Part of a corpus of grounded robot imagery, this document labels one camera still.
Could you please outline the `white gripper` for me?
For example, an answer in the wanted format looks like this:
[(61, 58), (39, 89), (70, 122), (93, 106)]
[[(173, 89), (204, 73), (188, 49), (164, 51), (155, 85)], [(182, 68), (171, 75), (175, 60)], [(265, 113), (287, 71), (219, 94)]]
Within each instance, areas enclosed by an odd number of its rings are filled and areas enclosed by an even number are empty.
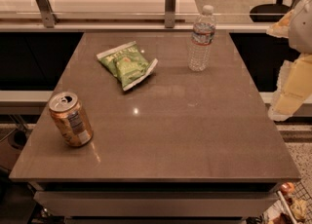
[(285, 60), (279, 71), (268, 117), (281, 122), (291, 117), (312, 94), (312, 0), (300, 0), (266, 33), (289, 38), (290, 47), (302, 53), (295, 61)]

